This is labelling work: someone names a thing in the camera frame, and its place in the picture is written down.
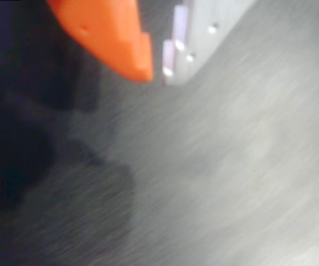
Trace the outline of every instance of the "gray floor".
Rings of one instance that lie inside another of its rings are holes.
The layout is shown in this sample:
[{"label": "gray floor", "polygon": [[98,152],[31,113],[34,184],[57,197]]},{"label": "gray floor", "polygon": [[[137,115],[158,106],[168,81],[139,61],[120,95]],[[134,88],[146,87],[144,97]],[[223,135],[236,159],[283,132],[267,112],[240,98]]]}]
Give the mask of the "gray floor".
[{"label": "gray floor", "polygon": [[258,1],[180,88],[173,1],[142,4],[157,78],[103,68],[97,110],[46,119],[68,140],[12,214],[19,265],[319,266],[319,1]]}]

